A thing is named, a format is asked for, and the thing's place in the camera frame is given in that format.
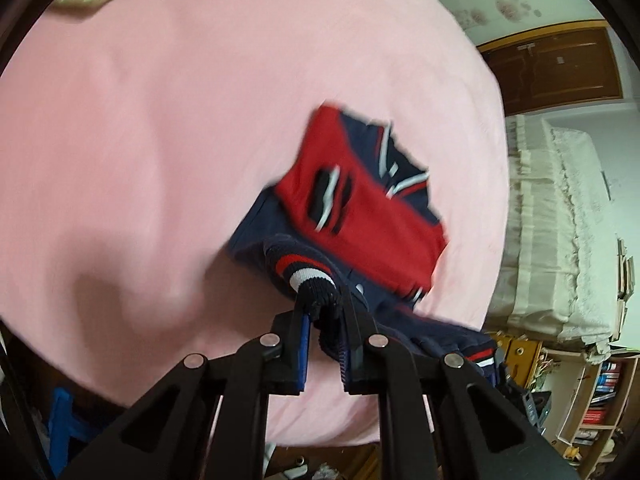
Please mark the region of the navy red varsity jacket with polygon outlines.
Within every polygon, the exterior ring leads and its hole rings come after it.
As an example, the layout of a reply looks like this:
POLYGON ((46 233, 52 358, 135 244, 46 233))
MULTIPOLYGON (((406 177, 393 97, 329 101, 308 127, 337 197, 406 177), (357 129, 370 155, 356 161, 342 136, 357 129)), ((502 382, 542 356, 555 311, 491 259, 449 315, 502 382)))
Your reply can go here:
POLYGON ((391 125, 323 104, 294 165, 260 192, 228 251, 267 274, 288 298, 318 292, 308 315, 330 358, 338 357, 337 298, 346 288, 356 310, 371 313, 383 334, 418 356, 460 354, 495 386, 495 341, 416 314, 447 246, 430 207, 429 178, 397 147, 391 125))

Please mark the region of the bookshelf with books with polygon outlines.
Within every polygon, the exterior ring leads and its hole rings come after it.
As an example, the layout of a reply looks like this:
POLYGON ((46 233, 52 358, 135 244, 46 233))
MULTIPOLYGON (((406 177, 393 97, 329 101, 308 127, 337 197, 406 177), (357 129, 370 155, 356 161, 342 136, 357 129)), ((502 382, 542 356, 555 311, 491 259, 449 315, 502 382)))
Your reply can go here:
POLYGON ((616 459, 614 434, 639 375, 639 355, 619 353, 599 364, 576 352, 548 350, 546 356, 551 408, 544 437, 580 478, 592 479, 616 459))

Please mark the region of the beige lace furniture cover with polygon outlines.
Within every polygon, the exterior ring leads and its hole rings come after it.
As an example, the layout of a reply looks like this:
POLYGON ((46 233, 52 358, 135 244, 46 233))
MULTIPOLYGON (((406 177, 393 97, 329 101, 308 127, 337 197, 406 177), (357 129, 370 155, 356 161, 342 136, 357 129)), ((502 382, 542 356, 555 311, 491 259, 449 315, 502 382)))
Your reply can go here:
POLYGON ((617 236, 590 135, 542 117, 506 121, 506 244, 486 330, 600 363, 618 326, 617 236))

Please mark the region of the dark wooden door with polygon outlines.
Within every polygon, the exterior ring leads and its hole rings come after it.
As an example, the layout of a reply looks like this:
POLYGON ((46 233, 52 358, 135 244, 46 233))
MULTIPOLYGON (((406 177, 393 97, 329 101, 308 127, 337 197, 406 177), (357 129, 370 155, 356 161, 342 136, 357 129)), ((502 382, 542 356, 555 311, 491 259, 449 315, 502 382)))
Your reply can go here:
POLYGON ((486 42, 478 50, 498 81, 508 116, 623 97, 603 20, 518 32, 486 42))

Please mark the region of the pink plush bed blanket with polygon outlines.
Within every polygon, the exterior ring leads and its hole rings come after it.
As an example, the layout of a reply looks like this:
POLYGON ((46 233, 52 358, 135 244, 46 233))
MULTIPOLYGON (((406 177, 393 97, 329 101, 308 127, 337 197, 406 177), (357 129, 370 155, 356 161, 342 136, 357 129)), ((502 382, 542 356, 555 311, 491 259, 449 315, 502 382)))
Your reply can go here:
POLYGON ((112 0, 49 12, 1 78, 1 316, 75 382, 139 399, 290 303, 224 245, 321 103, 394 126, 448 245, 419 311, 480 327, 509 171, 498 84, 438 0, 112 0))

